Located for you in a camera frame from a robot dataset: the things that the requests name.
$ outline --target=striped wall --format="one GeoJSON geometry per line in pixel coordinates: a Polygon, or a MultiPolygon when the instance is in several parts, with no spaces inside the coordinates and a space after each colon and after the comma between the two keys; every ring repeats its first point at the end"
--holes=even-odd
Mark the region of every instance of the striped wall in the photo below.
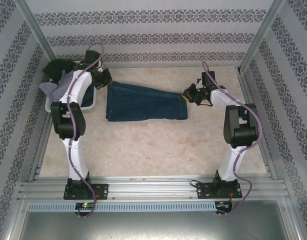
{"type": "Polygon", "coordinates": [[[27,0],[58,57],[105,67],[238,66],[273,0],[27,0]]]}
{"type": "Polygon", "coordinates": [[[275,170],[307,234],[307,0],[284,3],[245,77],[275,170]]]}
{"type": "Polygon", "coordinates": [[[0,237],[46,120],[46,56],[12,0],[0,0],[0,237]]]}

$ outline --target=work surface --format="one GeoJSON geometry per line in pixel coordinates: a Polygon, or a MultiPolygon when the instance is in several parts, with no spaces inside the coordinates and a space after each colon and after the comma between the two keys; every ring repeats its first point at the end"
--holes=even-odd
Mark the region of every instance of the work surface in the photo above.
{"type": "MultiPolygon", "coordinates": [[[[211,67],[220,85],[244,100],[233,66],[211,67]]],[[[116,82],[182,93],[198,78],[202,67],[110,69],[116,82]]],[[[166,176],[214,174],[223,162],[225,112],[216,106],[188,103],[187,120],[149,119],[108,122],[107,88],[97,91],[93,112],[84,114],[82,146],[91,176],[166,176]]],[[[239,173],[265,173],[259,147],[246,152],[239,173]]],[[[40,177],[67,177],[65,147],[51,129],[40,177]]]]}

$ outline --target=purple cable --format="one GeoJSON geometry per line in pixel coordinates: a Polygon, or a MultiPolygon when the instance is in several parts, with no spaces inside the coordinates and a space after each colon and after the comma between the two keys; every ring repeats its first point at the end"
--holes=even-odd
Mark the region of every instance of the purple cable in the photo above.
{"type": "MultiPolygon", "coordinates": [[[[68,149],[68,159],[69,159],[69,162],[70,162],[70,165],[71,167],[73,168],[73,170],[75,171],[75,173],[78,175],[78,177],[84,182],[84,184],[87,185],[87,187],[91,190],[91,193],[92,193],[92,196],[93,196],[93,208],[92,210],[86,215],[86,216],[83,216],[83,218],[88,218],[91,214],[93,214],[94,210],[95,210],[95,207],[96,207],[96,203],[97,203],[97,197],[96,197],[96,193],[95,191],[93,190],[92,186],[90,186],[90,184],[84,179],[84,177],[79,173],[79,171],[76,169],[76,166],[74,165],[73,163],[73,160],[72,160],[72,153],[71,153],[71,148],[72,148],[72,145],[73,145],[73,141],[75,140],[76,136],[77,136],[77,125],[76,125],[76,121],[75,121],[75,118],[74,118],[74,114],[73,114],[73,111],[70,107],[70,96],[72,94],[72,91],[73,91],[73,88],[75,86],[75,83],[77,81],[79,81],[79,78],[87,71],[89,70],[90,68],[92,68],[96,63],[98,63],[100,60],[102,60],[103,58],[103,55],[104,55],[104,52],[105,52],[105,49],[104,49],[104,46],[99,43],[99,42],[95,42],[93,44],[91,44],[87,50],[89,50],[92,46],[94,45],[100,45],[101,46],[101,54],[99,56],[99,58],[94,61],[91,65],[89,65],[88,67],[86,67],[81,73],[79,73],[79,75],[75,78],[75,80],[73,81],[73,83],[71,84],[70,88],[69,88],[69,91],[68,91],[68,96],[67,96],[67,108],[68,108],[68,111],[69,111],[69,115],[70,115],[70,119],[71,119],[71,122],[72,122],[72,127],[73,127],[73,136],[72,138],[69,140],[69,149],[68,149]]],[[[82,210],[83,208],[79,208],[78,209],[78,217],[82,217],[80,215],[80,211],[82,210]]]]}
{"type": "Polygon", "coordinates": [[[213,77],[209,74],[209,67],[208,67],[208,64],[205,62],[205,61],[202,61],[202,66],[203,66],[203,69],[205,71],[205,73],[208,75],[208,77],[211,79],[211,81],[215,84],[215,86],[220,90],[220,92],[222,92],[223,94],[225,94],[229,99],[231,99],[232,101],[234,101],[235,103],[239,104],[240,106],[244,107],[247,111],[249,111],[249,113],[251,113],[254,118],[256,119],[257,123],[258,123],[258,130],[259,130],[259,135],[258,135],[258,138],[257,138],[257,141],[255,141],[251,146],[248,146],[242,150],[239,151],[239,153],[237,154],[237,157],[235,158],[234,160],[234,163],[233,163],[233,174],[235,175],[235,177],[239,180],[242,180],[242,181],[245,181],[245,182],[248,182],[250,184],[250,188],[248,190],[248,192],[246,193],[246,195],[242,198],[241,202],[233,209],[231,210],[229,214],[231,214],[232,212],[234,212],[236,209],[240,208],[240,206],[242,205],[242,203],[246,200],[246,198],[249,196],[250,192],[252,191],[253,189],[253,184],[251,181],[249,181],[248,179],[245,179],[244,177],[241,177],[241,176],[238,176],[238,174],[236,173],[236,166],[237,166],[237,162],[239,160],[239,157],[241,156],[241,154],[245,151],[247,151],[248,149],[251,149],[253,147],[255,147],[257,144],[260,143],[262,137],[263,137],[263,126],[262,126],[262,123],[259,119],[259,117],[257,116],[257,114],[251,110],[248,106],[246,106],[245,104],[243,104],[242,102],[238,101],[237,99],[235,99],[232,95],[230,95],[228,92],[226,92],[225,90],[223,90],[218,84],[217,82],[213,79],[213,77]]]}

